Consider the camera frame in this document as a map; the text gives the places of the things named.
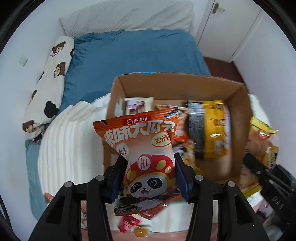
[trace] metal bolt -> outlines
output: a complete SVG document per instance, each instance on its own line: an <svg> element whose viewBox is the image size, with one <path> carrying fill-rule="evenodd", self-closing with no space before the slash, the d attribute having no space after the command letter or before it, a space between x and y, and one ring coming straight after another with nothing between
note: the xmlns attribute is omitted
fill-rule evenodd
<svg viewBox="0 0 296 241"><path fill-rule="evenodd" d="M105 177L104 177L104 175L98 175L98 176L96 177L96 179L97 179L98 181L102 181L102 180L105 179Z"/></svg>
<svg viewBox="0 0 296 241"><path fill-rule="evenodd" d="M229 181L228 183L228 186L230 186L231 188L235 187L235 183L233 181Z"/></svg>
<svg viewBox="0 0 296 241"><path fill-rule="evenodd" d="M65 188L69 188L70 186L72 186L72 182L66 182L64 184Z"/></svg>
<svg viewBox="0 0 296 241"><path fill-rule="evenodd" d="M203 180L203 176L202 175L196 175L195 179L198 181L202 181Z"/></svg>

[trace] striped fabric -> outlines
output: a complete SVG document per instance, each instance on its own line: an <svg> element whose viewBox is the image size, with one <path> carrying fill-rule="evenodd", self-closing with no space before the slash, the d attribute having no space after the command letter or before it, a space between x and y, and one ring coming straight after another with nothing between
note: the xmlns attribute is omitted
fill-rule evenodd
<svg viewBox="0 0 296 241"><path fill-rule="evenodd" d="M193 3L188 0L108 0L62 16L68 36L116 30L193 30Z"/></svg>
<svg viewBox="0 0 296 241"><path fill-rule="evenodd" d="M102 139L93 121L105 119L106 110L80 101L53 120L38 157L42 193L54 196L67 181L85 183L104 173Z"/></svg>

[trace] cardboard box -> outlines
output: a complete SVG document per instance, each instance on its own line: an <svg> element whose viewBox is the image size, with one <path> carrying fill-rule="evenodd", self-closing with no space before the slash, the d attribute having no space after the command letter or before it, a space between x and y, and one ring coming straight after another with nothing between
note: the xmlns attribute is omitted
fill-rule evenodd
<svg viewBox="0 0 296 241"><path fill-rule="evenodd" d="M125 97L154 97L154 104L182 106L184 100L209 101L221 99L231 116L231 154L220 159L198 160L197 166L211 181L238 183L242 157L247 143L252 110L243 84L193 74L154 73L127 74L115 78L107 119L125 111ZM104 165L110 166L118 153L104 143Z"/></svg>

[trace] white door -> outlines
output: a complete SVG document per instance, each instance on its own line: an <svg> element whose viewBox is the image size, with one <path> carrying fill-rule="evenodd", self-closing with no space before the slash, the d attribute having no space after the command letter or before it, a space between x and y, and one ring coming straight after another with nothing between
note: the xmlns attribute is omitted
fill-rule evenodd
<svg viewBox="0 0 296 241"><path fill-rule="evenodd" d="M203 55L230 62L259 12L252 0L215 0L198 43Z"/></svg>

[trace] white wall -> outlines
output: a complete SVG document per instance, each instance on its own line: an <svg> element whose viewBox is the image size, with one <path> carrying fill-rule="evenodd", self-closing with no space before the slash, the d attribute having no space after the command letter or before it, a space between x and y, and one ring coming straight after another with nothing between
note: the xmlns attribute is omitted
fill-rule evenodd
<svg viewBox="0 0 296 241"><path fill-rule="evenodd" d="M101 0L46 0L13 34L0 55L0 193L12 227L21 240L28 240L36 220L30 210L22 118L29 98L55 40L64 35L59 17ZM207 0L194 2L196 35ZM19 64L28 58L25 67Z"/></svg>
<svg viewBox="0 0 296 241"><path fill-rule="evenodd" d="M234 60L250 92L279 131L278 163L296 176L296 52L264 13Z"/></svg>

